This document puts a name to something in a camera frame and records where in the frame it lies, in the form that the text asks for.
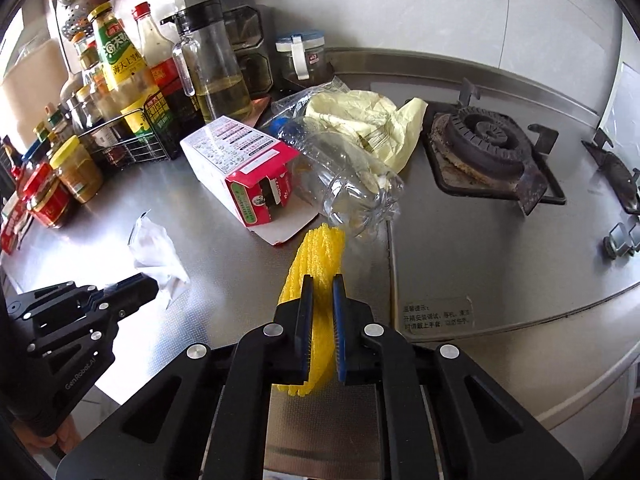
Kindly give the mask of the left hand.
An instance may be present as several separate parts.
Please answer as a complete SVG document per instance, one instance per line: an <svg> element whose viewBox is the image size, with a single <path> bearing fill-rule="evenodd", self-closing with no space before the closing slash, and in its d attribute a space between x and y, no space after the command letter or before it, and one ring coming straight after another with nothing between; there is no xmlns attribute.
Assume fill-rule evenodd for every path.
<svg viewBox="0 0 640 480"><path fill-rule="evenodd" d="M22 445L27 448L27 451L32 454L40 454L46 448L52 448L57 445L65 454L73 451L74 448L81 441L80 433L77 430L74 418L72 415L66 417L62 425L58 427L58 430L49 437L40 437L30 430L24 422L14 420L11 427L14 434L20 439Z"/></svg>

